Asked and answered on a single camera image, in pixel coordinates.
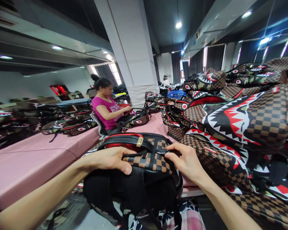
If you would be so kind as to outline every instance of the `black hair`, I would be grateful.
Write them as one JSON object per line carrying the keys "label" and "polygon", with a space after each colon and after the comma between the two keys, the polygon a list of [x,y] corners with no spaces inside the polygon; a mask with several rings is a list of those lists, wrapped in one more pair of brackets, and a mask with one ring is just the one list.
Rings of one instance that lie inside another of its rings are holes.
{"label": "black hair", "polygon": [[91,74],[91,78],[93,81],[97,81],[99,79],[98,75],[96,74]]}
{"label": "black hair", "polygon": [[99,90],[100,87],[109,87],[111,85],[111,82],[106,78],[98,78],[95,83],[95,89]]}

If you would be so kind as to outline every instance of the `gold buckle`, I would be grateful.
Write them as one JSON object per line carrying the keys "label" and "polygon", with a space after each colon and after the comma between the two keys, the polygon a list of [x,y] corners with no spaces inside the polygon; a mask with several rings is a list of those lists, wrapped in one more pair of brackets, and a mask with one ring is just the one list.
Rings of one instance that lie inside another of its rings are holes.
{"label": "gold buckle", "polygon": [[143,143],[143,137],[139,137],[137,147],[141,147],[142,143]]}

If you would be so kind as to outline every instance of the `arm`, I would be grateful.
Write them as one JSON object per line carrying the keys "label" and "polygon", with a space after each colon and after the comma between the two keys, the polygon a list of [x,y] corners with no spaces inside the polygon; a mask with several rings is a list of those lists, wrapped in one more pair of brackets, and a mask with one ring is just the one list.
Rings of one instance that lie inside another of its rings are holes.
{"label": "arm", "polygon": [[130,174],[132,167],[123,154],[135,153],[113,147],[91,153],[59,175],[0,212],[0,229],[36,229],[70,192],[94,169],[119,169]]}
{"label": "arm", "polygon": [[213,182],[202,168],[196,152],[192,147],[174,143],[167,149],[176,149],[182,153],[181,158],[174,153],[167,153],[165,157],[174,162],[176,167],[184,175],[204,191],[229,230],[261,229],[256,222],[236,204],[236,202]]}
{"label": "arm", "polygon": [[100,113],[100,115],[106,119],[106,120],[112,120],[116,117],[118,117],[119,115],[123,114],[124,112],[127,112],[129,110],[131,110],[132,107],[127,106],[125,108],[120,109],[119,111],[115,111],[115,112],[109,112],[109,110],[107,109],[106,106],[104,105],[98,105],[96,107],[96,110]]}

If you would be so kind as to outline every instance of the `hair bun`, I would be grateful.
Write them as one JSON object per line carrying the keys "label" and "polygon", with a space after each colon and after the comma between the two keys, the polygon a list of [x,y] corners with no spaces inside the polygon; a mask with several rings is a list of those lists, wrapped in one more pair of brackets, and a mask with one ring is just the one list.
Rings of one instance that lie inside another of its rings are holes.
{"label": "hair bun", "polygon": [[91,74],[91,78],[93,81],[97,81],[98,79],[100,79],[100,77],[98,77],[96,74]]}

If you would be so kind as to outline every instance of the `blue basket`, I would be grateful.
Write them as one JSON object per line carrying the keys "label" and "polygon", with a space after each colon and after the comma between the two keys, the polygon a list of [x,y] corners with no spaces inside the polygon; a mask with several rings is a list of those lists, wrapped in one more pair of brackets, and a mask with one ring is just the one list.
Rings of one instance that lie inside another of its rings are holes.
{"label": "blue basket", "polygon": [[167,97],[169,98],[176,98],[176,99],[181,99],[182,96],[185,96],[187,93],[182,91],[182,90],[173,90],[173,91],[170,91],[168,94],[167,94]]}

